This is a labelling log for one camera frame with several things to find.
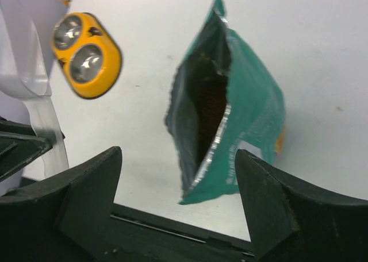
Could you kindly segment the yellow double pet bowl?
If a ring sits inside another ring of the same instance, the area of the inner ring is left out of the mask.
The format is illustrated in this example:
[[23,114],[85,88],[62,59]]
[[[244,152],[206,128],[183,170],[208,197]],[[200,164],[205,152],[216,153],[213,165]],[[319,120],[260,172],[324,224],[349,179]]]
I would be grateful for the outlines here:
[[51,47],[69,85],[85,99],[107,93],[117,81],[123,55],[90,13],[70,13],[54,27]]

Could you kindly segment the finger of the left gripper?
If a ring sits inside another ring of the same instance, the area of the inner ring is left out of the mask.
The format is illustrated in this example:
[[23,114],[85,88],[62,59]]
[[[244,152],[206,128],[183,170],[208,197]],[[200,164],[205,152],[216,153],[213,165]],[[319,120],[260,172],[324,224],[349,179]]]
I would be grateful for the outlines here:
[[1,121],[1,181],[13,176],[31,162],[44,156],[45,173],[56,173],[54,143],[38,136],[31,126],[13,121]]

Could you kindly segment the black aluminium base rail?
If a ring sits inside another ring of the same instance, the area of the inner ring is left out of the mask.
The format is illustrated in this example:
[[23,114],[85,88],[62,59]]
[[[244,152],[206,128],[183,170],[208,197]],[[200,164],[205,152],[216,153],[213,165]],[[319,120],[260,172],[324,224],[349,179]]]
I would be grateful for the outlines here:
[[103,261],[254,261],[249,243],[112,204]]

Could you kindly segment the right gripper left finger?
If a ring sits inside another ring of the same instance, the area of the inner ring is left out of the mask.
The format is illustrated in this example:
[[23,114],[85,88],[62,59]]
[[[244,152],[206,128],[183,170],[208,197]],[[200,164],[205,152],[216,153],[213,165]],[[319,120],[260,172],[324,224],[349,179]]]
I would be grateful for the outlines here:
[[111,147],[1,197],[1,261],[103,261],[122,167]]

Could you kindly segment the clear plastic scoop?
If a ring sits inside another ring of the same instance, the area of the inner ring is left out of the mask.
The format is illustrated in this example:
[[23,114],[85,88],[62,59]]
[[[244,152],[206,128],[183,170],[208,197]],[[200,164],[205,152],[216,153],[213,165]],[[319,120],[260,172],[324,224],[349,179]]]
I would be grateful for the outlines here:
[[23,102],[36,136],[51,143],[51,150],[42,155],[45,177],[67,170],[37,29],[19,0],[1,0],[1,91]]

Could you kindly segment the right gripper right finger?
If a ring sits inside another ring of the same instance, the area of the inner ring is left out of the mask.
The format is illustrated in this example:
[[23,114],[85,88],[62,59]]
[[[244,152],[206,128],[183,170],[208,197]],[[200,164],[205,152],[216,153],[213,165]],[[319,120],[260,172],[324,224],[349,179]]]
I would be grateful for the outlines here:
[[366,261],[367,201],[315,186],[245,150],[235,171],[257,261]]

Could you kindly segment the green pet food bag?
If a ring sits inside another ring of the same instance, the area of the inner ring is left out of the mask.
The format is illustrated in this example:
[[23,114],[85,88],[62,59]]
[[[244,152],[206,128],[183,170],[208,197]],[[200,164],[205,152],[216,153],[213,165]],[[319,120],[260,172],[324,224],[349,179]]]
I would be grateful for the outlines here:
[[237,193],[240,149],[275,163],[285,118],[278,83],[228,26],[224,1],[213,0],[174,76],[165,117],[181,170],[180,203]]

